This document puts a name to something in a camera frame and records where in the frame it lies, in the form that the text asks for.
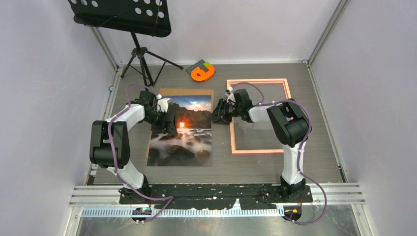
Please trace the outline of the landscape sunset photo print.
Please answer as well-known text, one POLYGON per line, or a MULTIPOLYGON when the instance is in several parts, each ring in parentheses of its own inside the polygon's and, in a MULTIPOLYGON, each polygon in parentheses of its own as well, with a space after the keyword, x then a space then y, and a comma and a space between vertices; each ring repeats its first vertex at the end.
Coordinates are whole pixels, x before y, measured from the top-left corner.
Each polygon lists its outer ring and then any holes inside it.
POLYGON ((212 165, 211 95, 172 95, 177 135, 152 133, 148 166, 212 165))

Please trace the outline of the pink wooden picture frame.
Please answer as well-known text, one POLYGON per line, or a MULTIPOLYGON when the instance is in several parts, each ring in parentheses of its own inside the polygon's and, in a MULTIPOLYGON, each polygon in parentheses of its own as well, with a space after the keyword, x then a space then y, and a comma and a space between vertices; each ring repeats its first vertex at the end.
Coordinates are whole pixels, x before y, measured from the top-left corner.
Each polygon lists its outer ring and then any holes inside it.
MULTIPOLYGON (((226 87, 229 92, 232 92, 233 88, 238 85, 247 84, 254 87, 259 94, 261 95, 260 102, 255 103, 264 104, 265 95, 264 93, 257 87, 260 84, 273 84, 273 85, 281 85, 284 91, 285 98, 291 98, 291 92, 289 89, 289 84, 286 78, 263 78, 263 79, 228 79, 226 81, 226 87)), ((282 148, 278 149, 238 149, 236 145, 236 134, 235 134, 235 123, 234 119, 229 125, 230 127, 230 139, 231 139, 231 152, 232 154, 273 154, 273 153, 283 153, 282 148)))

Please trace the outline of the brown cardboard backing board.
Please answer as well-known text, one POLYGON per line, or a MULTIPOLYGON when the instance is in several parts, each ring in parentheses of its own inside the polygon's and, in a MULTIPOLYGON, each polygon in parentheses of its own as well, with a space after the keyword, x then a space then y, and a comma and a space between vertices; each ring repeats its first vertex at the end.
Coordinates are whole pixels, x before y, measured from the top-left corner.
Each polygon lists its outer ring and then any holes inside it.
POLYGON ((162 97, 172 98, 172 110, 176 111, 178 134, 156 134, 152 132, 147 157, 165 159, 211 159, 212 122, 214 91, 210 89, 162 88, 162 97))

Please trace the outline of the transparent acrylic sheet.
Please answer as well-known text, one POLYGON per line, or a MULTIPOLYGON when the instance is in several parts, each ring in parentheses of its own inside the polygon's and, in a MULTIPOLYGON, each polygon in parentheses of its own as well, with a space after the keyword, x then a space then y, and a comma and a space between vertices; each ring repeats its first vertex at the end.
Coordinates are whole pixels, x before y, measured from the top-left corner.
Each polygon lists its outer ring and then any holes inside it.
MULTIPOLYGON (((281 85, 260 84, 257 87, 265 95, 265 103, 285 100, 281 85)), ((240 118, 234 118, 236 145, 238 149, 278 149, 282 148, 270 121, 248 123, 240 118)))

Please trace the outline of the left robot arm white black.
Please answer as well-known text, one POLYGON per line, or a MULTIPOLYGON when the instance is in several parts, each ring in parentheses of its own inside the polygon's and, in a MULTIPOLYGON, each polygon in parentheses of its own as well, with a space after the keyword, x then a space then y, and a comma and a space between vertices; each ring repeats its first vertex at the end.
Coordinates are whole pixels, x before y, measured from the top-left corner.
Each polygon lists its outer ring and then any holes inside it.
POLYGON ((176 111, 171 98, 144 90, 139 98, 129 101, 113 117, 92 123, 89 159, 91 163, 108 170, 123 184, 121 194, 132 194, 144 204, 153 200, 147 177, 130 160, 129 131, 138 123, 151 125, 154 134, 176 136, 176 111))

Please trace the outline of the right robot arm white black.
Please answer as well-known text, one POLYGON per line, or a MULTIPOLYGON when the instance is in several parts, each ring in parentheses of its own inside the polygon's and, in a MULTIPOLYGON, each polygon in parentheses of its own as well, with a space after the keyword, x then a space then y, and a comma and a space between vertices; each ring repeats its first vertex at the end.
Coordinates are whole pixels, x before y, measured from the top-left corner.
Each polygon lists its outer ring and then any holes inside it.
POLYGON ((247 90, 226 90, 226 99, 220 99, 209 120, 229 124, 235 117, 247 123, 268 121, 283 146, 284 169, 278 186, 282 200, 293 202, 306 187, 303 173, 303 155, 312 126, 304 108, 294 99, 254 105, 247 90))

